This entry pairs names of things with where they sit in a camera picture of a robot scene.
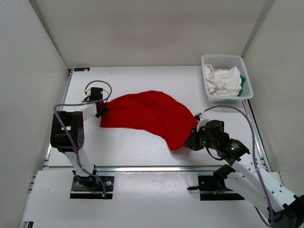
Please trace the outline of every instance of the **white laundry basket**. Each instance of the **white laundry basket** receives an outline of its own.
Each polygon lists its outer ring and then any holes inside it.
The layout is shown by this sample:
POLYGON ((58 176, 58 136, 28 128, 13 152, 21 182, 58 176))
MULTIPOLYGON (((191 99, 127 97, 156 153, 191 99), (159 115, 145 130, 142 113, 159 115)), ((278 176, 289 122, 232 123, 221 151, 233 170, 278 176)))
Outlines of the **white laundry basket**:
POLYGON ((208 97, 208 101, 214 103, 236 103, 245 99, 253 97, 253 91, 249 76, 245 67, 244 60, 240 56, 235 55, 203 55, 201 57, 201 64, 203 67, 203 77, 205 84, 205 91, 208 97), (238 67, 242 76, 245 77, 243 84, 243 92, 240 96, 212 96, 208 93, 208 86, 206 81, 205 64, 211 64, 214 70, 230 70, 233 67, 238 67))

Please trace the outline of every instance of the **purple cable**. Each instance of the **purple cable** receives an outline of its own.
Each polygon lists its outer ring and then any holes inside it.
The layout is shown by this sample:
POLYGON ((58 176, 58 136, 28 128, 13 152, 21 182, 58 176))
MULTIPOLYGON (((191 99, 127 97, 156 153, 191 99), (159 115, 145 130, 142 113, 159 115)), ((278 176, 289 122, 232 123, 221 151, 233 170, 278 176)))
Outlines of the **purple cable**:
POLYGON ((275 217, 274 217, 274 211, 272 209, 272 205, 271 205, 271 201, 270 201, 270 198, 269 198, 269 195, 268 195, 268 192, 267 192, 267 189, 266 189, 266 186, 264 184, 264 181, 263 181, 263 178, 262 178, 262 175, 261 175, 261 172, 260 170, 258 169, 257 167, 257 163, 256 163, 256 153, 255 153, 255 134, 254 134, 254 131, 253 131, 253 127, 252 127, 252 124, 249 120, 249 118, 246 116, 245 113, 243 113, 241 110, 239 110, 238 108, 235 108, 235 107, 232 107, 232 106, 229 106, 229 105, 216 105, 216 106, 212 106, 210 108, 207 108, 204 110, 204 112, 210 110, 210 109, 213 109, 213 108, 218 108, 218 107, 228 107, 228 108, 232 108, 232 109, 235 109, 237 110, 238 112, 240 112, 247 120, 248 124, 249 124, 249 127, 250 127, 250 130, 251 130, 251 134, 252 134, 252 157, 253 157, 253 164, 256 168, 256 172, 257 172, 257 175, 258 175, 258 178, 260 179, 261 181, 261 185, 262 185, 262 188, 264 190, 264 193, 265 193, 265 196, 266 196, 266 200, 267 200, 267 203, 268 203, 268 206, 269 206, 269 213, 270 213, 270 218, 271 218, 271 223, 270 225, 267 224, 267 222, 264 220, 264 218, 262 217, 261 213, 259 213, 258 209, 256 208, 260 218, 262 219, 262 221, 268 226, 268 227, 273 227, 274 223, 275 223, 275 217))
POLYGON ((214 190, 214 191, 206 191, 206 192, 200 192, 200 195, 205 195, 205 194, 210 194, 210 193, 216 193, 216 192, 222 192, 222 191, 226 191, 228 189, 221 189, 221 190, 214 190))
POLYGON ((106 195, 105 195, 105 185, 103 183, 103 181, 101 180, 101 178, 98 176, 98 175, 94 175, 92 173, 90 173, 89 171, 87 171, 85 168, 82 168, 82 165, 80 163, 80 159, 79 159, 79 154, 78 154, 78 150, 77 150, 77 147, 76 147, 76 144, 74 142, 74 140, 72 139, 72 136, 70 134, 70 132, 68 131, 68 129, 66 128, 66 126, 64 125, 64 123, 62 122, 62 120, 60 119, 60 116, 58 115, 58 112, 57 112, 57 108, 58 107, 65 107, 65 106, 82 106, 82 105, 89 105, 89 104, 94 104, 94 103, 99 103, 99 102, 102 102, 102 101, 105 101, 106 99, 108 99, 111 94, 112 94, 112 87, 110 86, 109 83, 105 82, 105 81, 100 81, 100 80, 95 80, 95 81, 92 81, 90 82, 89 84, 86 85, 85 89, 87 89, 87 87, 92 84, 93 82, 102 82, 102 83, 105 83, 107 84, 109 87, 110 87, 110 93, 109 95, 105 98, 105 99, 101 99, 101 100, 98 100, 98 101, 91 101, 91 102, 86 102, 86 103, 79 103, 79 104, 57 104, 54 106, 53 110, 54 110, 54 115, 56 116, 56 118, 58 119, 61 127, 63 128, 63 130, 65 131, 68 139, 70 140, 72 146, 73 146, 73 151, 74 153, 76 154, 76 158, 77 158, 77 164, 78 166, 81 168, 81 170, 83 172, 85 172, 86 174, 90 175, 90 176, 93 176, 95 178, 97 178, 99 180, 99 183, 102 185, 103 187, 103 194, 104 194, 104 198, 106 198, 106 195))

